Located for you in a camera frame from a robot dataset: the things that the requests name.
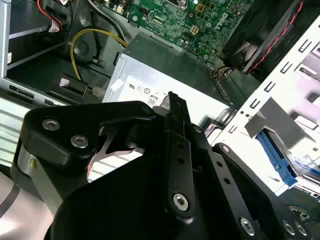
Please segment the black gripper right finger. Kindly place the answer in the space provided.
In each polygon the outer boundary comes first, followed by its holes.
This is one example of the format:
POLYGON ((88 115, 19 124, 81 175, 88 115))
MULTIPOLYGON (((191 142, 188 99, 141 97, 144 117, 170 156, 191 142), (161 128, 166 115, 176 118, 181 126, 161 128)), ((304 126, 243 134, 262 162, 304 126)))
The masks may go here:
POLYGON ((214 240, 311 240, 312 234, 263 181, 223 143, 210 146, 186 127, 206 226, 214 240))

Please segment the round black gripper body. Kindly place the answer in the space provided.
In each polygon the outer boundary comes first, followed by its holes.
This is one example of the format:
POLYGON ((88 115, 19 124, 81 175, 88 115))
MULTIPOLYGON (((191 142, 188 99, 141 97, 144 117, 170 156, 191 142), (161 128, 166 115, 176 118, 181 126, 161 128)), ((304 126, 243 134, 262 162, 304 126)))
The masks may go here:
POLYGON ((200 166, 193 166, 195 216, 183 224, 163 207, 164 165, 139 157, 73 192, 51 225, 53 240, 248 240, 200 166))

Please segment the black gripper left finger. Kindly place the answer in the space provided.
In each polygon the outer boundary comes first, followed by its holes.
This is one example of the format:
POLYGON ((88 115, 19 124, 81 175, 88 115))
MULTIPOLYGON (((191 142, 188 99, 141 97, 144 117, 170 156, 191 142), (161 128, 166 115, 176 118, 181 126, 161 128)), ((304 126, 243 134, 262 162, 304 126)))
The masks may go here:
POLYGON ((24 117, 14 162, 56 214, 82 187, 140 157, 159 158, 165 212, 193 219, 190 124, 186 101, 173 92, 158 108, 141 101, 37 108, 24 117))

